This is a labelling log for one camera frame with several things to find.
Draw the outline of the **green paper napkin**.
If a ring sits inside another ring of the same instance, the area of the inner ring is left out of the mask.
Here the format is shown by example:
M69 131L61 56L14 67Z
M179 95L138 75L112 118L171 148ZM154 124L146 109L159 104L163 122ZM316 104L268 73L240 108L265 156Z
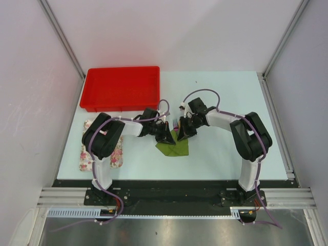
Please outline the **green paper napkin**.
M189 155L189 141L184 139L177 140L177 133L172 130L171 135L176 142L176 145L169 145L166 143L157 143L156 148L164 155L168 157L181 157Z

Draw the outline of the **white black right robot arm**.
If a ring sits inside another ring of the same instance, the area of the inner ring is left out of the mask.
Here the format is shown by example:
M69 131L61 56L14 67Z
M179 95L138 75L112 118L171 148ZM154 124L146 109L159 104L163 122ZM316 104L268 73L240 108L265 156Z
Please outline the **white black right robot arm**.
M255 199L255 190L259 186L259 163L266 157L273 141L259 115L251 112L237 115L222 111L215 106L207 107L198 97L188 104L182 102L183 116L178 122L177 141L197 134L202 126L218 127L232 133L236 150L242 158L241 174L236 199L248 206Z

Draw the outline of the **iridescent rainbow fork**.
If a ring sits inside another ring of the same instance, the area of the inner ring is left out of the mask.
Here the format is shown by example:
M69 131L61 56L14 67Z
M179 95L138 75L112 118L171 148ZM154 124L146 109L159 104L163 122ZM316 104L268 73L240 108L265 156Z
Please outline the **iridescent rainbow fork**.
M173 119L173 129L174 129L175 132L177 132L178 129L179 129L177 119Z

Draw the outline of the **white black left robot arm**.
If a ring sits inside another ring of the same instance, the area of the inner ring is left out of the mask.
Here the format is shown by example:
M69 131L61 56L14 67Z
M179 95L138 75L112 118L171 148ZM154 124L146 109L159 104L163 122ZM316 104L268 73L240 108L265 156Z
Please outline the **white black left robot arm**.
M95 193L97 201L107 205L113 200L113 192L108 189L113 180L105 160L114 153L121 136L152 135L157 143L176 145L164 116L151 108L135 118L111 117L104 112L98 114L81 140L92 158L92 184L98 189Z

